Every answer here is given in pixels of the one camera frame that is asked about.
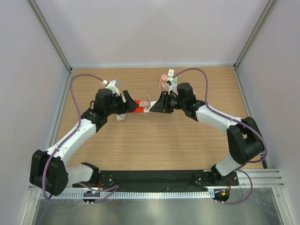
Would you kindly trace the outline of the red cube socket adapter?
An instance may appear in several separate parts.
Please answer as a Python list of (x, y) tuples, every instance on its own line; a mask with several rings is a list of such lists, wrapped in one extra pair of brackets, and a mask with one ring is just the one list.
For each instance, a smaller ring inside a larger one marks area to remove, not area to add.
[(138, 107), (136, 108), (136, 109), (134, 109), (133, 111), (132, 111), (132, 113), (144, 113), (144, 108), (142, 108), (142, 107), (139, 107), (139, 102), (140, 102), (141, 100), (134, 100), (134, 102), (135, 103), (137, 103), (137, 105), (138, 105)]

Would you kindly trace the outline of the white power strip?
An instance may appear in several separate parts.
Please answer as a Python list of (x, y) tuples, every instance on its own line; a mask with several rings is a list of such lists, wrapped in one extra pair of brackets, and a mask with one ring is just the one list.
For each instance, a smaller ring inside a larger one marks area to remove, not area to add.
[(150, 101), (150, 107), (144, 108), (144, 113), (150, 112), (150, 109), (154, 106), (157, 101)]

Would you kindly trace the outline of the pink small charger plug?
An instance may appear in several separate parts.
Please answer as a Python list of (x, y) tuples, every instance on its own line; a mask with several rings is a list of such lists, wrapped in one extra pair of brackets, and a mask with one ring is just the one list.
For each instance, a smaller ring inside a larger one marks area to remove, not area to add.
[(150, 107), (150, 101), (140, 101), (139, 102), (139, 107), (142, 107), (142, 108), (147, 108), (147, 107)]

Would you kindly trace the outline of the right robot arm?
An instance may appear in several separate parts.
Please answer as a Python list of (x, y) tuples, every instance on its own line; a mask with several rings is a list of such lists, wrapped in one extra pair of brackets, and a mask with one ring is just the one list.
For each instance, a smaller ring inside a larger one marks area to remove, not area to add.
[(176, 92), (161, 92), (159, 99), (150, 103), (149, 111), (172, 113), (174, 110), (182, 110), (187, 117), (211, 125), (227, 136), (229, 154), (211, 168), (211, 180), (215, 185), (223, 185), (236, 169), (250, 163), (266, 150), (253, 118), (232, 117), (214, 109), (205, 101), (198, 100), (187, 82), (176, 88)]

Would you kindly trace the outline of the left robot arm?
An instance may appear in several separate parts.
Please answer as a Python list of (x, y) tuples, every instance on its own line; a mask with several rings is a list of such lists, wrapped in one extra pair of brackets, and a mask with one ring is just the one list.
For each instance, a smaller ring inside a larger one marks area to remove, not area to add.
[(99, 183), (98, 168), (89, 163), (67, 167), (72, 155), (107, 122), (112, 114), (133, 112), (139, 105), (128, 91), (123, 95), (110, 89), (99, 89), (90, 108), (79, 118), (77, 124), (61, 140), (45, 151), (32, 155), (30, 184), (43, 190), (44, 194), (58, 196), (67, 186), (83, 182), (93, 188)]

